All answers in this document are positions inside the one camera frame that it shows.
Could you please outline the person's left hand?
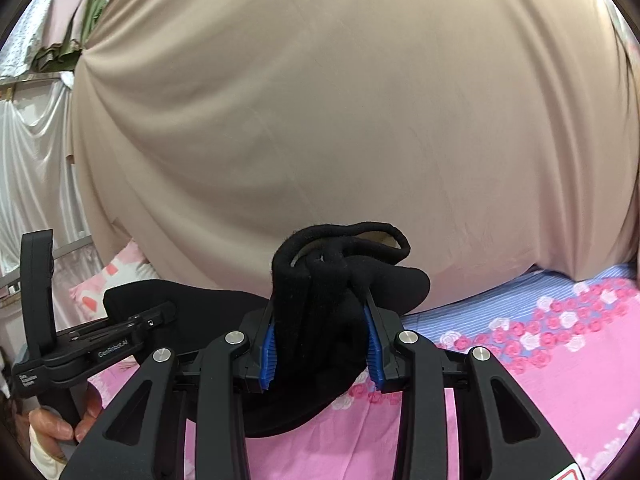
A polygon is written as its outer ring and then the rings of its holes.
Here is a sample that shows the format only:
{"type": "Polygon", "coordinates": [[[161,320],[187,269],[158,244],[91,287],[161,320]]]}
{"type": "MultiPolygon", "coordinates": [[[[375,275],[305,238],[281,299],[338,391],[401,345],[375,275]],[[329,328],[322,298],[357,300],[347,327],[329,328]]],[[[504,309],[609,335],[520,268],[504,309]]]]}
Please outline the person's left hand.
{"type": "Polygon", "coordinates": [[[86,410],[76,427],[73,427],[60,416],[45,410],[35,408],[28,414],[30,428],[34,430],[35,438],[47,454],[62,458],[61,442],[76,440],[81,442],[92,428],[103,411],[102,398],[93,385],[87,386],[85,398],[86,410]]]}

